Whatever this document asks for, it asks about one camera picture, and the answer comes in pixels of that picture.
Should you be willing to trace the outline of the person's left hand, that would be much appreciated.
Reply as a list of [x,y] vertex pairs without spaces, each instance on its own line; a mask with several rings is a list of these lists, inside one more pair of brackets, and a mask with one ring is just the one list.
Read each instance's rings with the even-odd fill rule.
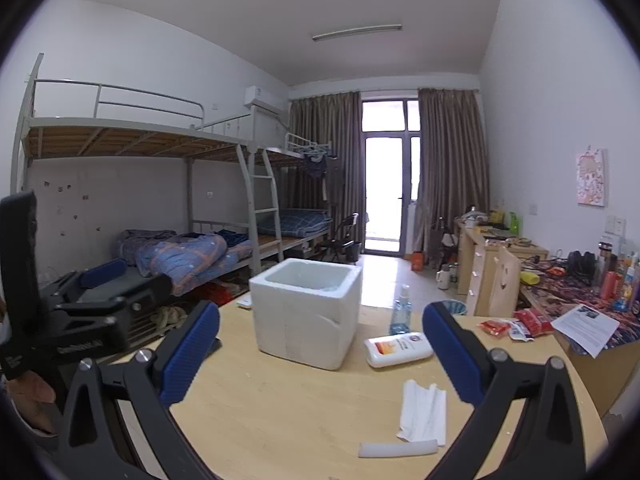
[[22,376],[6,382],[6,392],[17,413],[27,425],[48,436],[55,433],[46,407],[55,404],[54,390],[36,373],[26,372]]

